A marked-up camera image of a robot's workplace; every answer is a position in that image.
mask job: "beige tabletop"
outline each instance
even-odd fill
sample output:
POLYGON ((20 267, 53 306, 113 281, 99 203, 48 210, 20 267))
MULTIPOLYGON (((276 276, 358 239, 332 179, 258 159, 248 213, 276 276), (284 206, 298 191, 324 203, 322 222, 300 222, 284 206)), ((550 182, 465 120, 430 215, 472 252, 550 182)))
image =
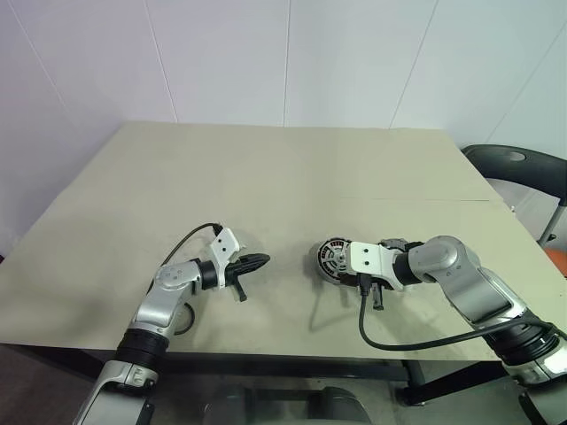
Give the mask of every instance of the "beige tabletop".
MULTIPOLYGON (((461 238, 536 314, 567 325, 565 280, 500 197, 437 130, 129 123, 0 266, 0 341, 114 349, 161 260, 189 230, 219 221, 270 262, 194 299, 171 351, 389 359, 493 359, 482 340, 421 352, 362 342, 360 298, 317 276, 331 236, 461 238)), ((203 232, 176 257, 190 258, 203 232)), ((439 287, 384 293, 367 331, 420 342, 467 331, 439 287)))

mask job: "floor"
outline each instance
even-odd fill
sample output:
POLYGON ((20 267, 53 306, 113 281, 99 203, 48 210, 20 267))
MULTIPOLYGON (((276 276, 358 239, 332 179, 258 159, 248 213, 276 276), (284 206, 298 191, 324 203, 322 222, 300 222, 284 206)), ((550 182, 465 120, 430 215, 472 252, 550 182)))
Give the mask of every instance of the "floor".
MULTIPOLYGON (((90 384, 12 349, 0 346, 0 424, 60 425, 71 423, 90 384)), ((423 365, 428 379, 464 367, 431 362, 423 365)), ((223 385, 240 383, 270 389, 321 389, 338 386, 350 390, 364 404, 376 425, 529 425, 517 404, 517 386, 509 379, 431 401, 423 407, 395 403, 394 386, 381 381, 353 379, 253 378, 221 375, 165 375, 155 395, 152 425, 198 424, 205 404, 223 385)), ((292 419, 304 413, 300 402, 271 402, 260 406, 261 419, 292 419)))

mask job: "chair backrest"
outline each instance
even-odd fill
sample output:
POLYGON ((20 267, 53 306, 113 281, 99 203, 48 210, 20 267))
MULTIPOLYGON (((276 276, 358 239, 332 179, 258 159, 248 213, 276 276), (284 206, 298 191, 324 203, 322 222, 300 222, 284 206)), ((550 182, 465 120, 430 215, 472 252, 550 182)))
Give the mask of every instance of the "chair backrest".
POLYGON ((473 144, 462 150, 486 178, 541 190, 567 205, 567 160, 500 144, 473 144))

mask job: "table leg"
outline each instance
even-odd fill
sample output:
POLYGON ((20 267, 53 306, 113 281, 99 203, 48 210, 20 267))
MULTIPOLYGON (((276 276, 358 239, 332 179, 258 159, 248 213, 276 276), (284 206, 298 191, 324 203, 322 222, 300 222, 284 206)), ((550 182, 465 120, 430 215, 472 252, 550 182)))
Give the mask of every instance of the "table leg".
POLYGON ((38 347, 34 345, 7 345, 43 363, 63 369, 89 381, 95 381, 104 362, 83 350, 75 348, 38 347))
POLYGON ((409 406, 452 394, 457 391, 488 383, 508 375, 499 361, 480 361, 431 382, 408 386, 401 390, 400 398, 409 406))

